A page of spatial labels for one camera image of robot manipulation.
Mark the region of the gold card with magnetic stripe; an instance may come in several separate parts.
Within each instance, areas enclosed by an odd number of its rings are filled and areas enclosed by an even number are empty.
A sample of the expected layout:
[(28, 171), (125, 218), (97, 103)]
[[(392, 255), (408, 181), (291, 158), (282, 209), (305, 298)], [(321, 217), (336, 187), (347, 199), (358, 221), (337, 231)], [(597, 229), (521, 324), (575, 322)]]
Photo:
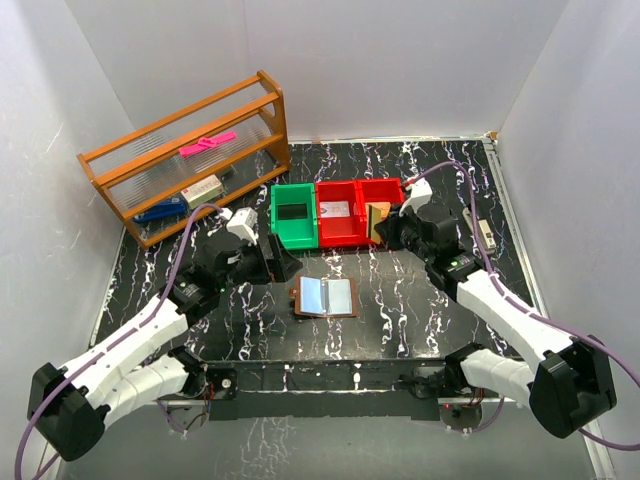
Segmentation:
[(367, 208), (367, 237), (374, 244), (378, 244), (379, 238), (377, 237), (374, 226), (380, 222), (383, 222), (386, 217), (381, 215), (381, 212), (371, 206), (371, 203), (366, 204)]

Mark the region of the brown leather card holder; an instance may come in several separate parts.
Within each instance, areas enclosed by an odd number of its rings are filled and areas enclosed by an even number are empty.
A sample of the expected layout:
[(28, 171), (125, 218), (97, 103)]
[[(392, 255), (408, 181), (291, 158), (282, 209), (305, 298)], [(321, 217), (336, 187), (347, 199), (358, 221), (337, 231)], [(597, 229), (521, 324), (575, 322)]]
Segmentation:
[(295, 279), (295, 285), (289, 290), (289, 296), (294, 303), (294, 312), (299, 316), (314, 318), (350, 318), (357, 316), (357, 292), (355, 281), (351, 278), (321, 279), (325, 293), (325, 313), (312, 315), (301, 313), (299, 307), (299, 285), (301, 277)]

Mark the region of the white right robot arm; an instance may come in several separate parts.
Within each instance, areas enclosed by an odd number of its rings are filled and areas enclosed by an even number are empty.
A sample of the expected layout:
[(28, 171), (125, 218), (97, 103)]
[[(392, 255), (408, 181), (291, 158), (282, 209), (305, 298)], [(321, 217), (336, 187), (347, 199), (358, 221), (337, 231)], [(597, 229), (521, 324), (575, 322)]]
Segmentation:
[(445, 207), (399, 205), (375, 225), (384, 246), (420, 259), (430, 282), (476, 314), (516, 350), (516, 360), (471, 342), (446, 356), (438, 372), (404, 383), (415, 394), (451, 391), (466, 397), (486, 389), (527, 406), (538, 423), (565, 438), (617, 404), (607, 356), (592, 338), (580, 339), (536, 320), (536, 310), (511, 295), (459, 241)]

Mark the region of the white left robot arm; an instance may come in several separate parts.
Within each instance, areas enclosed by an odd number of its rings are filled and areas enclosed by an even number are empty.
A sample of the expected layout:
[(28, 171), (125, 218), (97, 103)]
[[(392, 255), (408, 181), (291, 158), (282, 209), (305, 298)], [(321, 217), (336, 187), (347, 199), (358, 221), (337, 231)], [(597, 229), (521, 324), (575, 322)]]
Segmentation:
[(279, 236), (268, 236), (271, 257), (257, 243), (186, 264), (133, 318), (102, 342), (61, 367), (42, 365), (33, 375), (27, 418), (65, 461), (89, 452), (117, 420), (166, 395), (186, 399), (206, 387), (204, 365), (186, 347), (147, 359), (187, 332), (238, 285), (285, 283), (302, 263)]

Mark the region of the orange card in bin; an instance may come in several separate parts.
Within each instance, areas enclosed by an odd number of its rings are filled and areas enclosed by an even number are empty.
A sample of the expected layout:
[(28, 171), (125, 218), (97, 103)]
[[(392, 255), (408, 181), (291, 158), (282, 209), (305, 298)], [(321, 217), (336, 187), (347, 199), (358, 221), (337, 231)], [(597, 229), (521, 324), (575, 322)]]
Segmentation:
[(381, 212), (381, 215), (383, 217), (386, 217), (391, 209), (391, 203), (390, 202), (372, 202), (371, 206), (377, 210), (379, 210)]

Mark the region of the white card in bin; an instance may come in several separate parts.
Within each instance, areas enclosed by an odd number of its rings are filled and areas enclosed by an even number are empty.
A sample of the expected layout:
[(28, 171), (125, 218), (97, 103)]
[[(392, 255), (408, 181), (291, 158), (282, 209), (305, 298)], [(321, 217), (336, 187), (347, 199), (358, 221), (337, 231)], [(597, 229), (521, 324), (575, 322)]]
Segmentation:
[(320, 217), (323, 219), (347, 218), (351, 216), (348, 201), (323, 201), (319, 203)]

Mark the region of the red plastic bin right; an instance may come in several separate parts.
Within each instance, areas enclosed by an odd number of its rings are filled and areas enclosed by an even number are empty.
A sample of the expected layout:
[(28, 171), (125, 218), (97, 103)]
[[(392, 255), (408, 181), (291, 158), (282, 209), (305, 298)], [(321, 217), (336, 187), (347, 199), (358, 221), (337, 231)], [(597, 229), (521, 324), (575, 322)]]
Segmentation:
[(367, 208), (370, 202), (390, 202), (393, 204), (405, 201), (404, 191), (399, 178), (362, 179), (356, 181), (356, 205), (360, 214), (357, 235), (360, 245), (374, 244), (367, 237)]

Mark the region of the red plastic bin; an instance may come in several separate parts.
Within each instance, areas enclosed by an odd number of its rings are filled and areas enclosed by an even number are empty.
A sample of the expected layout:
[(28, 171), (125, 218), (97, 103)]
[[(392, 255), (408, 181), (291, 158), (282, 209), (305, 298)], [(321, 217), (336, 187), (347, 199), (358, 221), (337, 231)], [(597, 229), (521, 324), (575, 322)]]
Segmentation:
[(367, 208), (370, 202), (390, 202), (393, 204), (405, 201), (404, 191), (399, 178), (362, 179), (356, 181), (356, 205), (360, 214), (357, 235), (360, 245), (374, 244), (367, 237)]
[(358, 185), (354, 180), (315, 184), (318, 235), (321, 248), (361, 245), (362, 220)]

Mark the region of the red plastic bin middle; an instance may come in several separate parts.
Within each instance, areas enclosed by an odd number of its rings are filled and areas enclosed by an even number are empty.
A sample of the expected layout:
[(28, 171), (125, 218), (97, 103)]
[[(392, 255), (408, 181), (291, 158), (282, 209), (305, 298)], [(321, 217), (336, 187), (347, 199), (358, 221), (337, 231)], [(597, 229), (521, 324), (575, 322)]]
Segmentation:
[(321, 248), (361, 245), (362, 220), (358, 185), (354, 180), (315, 184), (318, 235)]

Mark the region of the green plastic bin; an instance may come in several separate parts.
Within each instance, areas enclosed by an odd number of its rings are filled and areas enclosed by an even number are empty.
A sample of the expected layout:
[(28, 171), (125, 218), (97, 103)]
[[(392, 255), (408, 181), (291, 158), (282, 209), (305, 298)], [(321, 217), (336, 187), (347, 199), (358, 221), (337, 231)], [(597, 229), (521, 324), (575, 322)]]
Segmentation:
[(318, 217), (314, 183), (272, 185), (271, 232), (287, 250), (319, 247)]

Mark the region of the grey metal stapler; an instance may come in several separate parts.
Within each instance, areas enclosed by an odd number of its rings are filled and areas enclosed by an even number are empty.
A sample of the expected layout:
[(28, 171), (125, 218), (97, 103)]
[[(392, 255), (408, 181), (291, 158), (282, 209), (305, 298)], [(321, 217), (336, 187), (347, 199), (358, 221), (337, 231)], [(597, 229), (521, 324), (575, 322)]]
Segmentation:
[(474, 223), (477, 223), (480, 243), (484, 251), (491, 255), (496, 251), (496, 241), (488, 221), (481, 215), (479, 209), (476, 209), (476, 220), (472, 219), (470, 206), (467, 205), (462, 210), (462, 216), (470, 231), (473, 231)]

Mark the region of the white red small box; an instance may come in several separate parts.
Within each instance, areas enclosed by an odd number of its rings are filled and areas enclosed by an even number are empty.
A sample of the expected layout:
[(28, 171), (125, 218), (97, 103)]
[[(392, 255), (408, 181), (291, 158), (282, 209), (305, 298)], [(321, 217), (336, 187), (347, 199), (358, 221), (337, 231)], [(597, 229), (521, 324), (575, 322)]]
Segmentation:
[(183, 189), (181, 196), (188, 208), (194, 210), (201, 204), (219, 197), (223, 191), (222, 182), (213, 174)]

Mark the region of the blue stapler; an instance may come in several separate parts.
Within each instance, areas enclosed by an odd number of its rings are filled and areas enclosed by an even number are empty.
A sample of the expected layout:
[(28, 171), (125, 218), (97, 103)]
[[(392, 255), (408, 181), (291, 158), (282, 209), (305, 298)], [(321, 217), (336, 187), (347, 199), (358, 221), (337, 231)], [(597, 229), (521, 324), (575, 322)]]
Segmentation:
[(167, 217), (181, 215), (187, 212), (187, 204), (180, 197), (171, 197), (163, 200), (146, 211), (137, 214), (133, 220), (137, 224), (146, 224)]

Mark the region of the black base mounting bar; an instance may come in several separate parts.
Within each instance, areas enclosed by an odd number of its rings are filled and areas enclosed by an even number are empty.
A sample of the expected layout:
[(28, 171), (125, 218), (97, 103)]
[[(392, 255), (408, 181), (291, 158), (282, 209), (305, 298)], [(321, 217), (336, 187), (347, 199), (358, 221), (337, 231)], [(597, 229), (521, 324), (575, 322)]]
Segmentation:
[(328, 360), (211, 362), (211, 421), (261, 417), (409, 417), (438, 421), (449, 410), (480, 407), (498, 398), (484, 389), (444, 382), (442, 360)]

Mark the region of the wooden shelf rack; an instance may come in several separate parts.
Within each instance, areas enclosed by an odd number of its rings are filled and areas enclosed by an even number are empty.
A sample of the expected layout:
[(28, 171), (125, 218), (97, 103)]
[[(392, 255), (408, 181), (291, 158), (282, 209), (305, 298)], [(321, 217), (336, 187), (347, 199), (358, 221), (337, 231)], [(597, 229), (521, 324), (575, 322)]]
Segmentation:
[(91, 185), (138, 245), (182, 231), (193, 207), (164, 220), (140, 217), (216, 176), (226, 206), (291, 167), (284, 93), (266, 72), (77, 156)]

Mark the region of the pink plastic clip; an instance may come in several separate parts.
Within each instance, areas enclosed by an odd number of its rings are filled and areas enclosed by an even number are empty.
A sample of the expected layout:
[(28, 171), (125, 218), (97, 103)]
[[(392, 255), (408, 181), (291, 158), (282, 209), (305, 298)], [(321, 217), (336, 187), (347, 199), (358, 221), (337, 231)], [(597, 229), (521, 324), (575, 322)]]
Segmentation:
[(178, 152), (182, 158), (188, 158), (232, 142), (236, 138), (237, 135), (234, 131), (230, 131), (213, 137), (201, 137), (195, 144), (181, 147)]

